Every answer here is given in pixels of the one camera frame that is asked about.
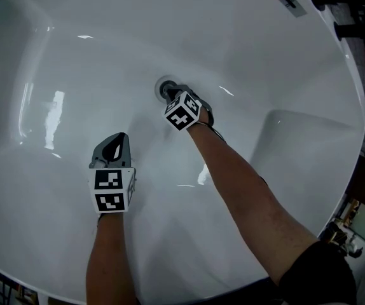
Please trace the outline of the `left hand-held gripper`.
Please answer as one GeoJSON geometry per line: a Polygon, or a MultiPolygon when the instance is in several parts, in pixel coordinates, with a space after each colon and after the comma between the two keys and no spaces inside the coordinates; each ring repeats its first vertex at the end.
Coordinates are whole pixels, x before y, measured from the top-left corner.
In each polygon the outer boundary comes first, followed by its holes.
{"type": "Polygon", "coordinates": [[[135,191],[135,168],[109,168],[111,163],[131,166],[129,137],[116,133],[98,144],[93,150],[88,169],[88,185],[92,203],[98,214],[128,212],[135,191]]]}

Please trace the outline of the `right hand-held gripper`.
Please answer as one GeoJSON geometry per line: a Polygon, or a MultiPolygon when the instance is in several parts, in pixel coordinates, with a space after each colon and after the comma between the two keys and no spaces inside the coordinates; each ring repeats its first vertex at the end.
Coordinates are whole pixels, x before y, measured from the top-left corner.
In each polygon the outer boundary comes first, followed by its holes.
{"type": "Polygon", "coordinates": [[[213,126],[212,107],[187,85],[164,84],[161,96],[167,102],[163,116],[176,130],[185,130],[199,122],[202,108],[207,111],[206,123],[213,126]]]}

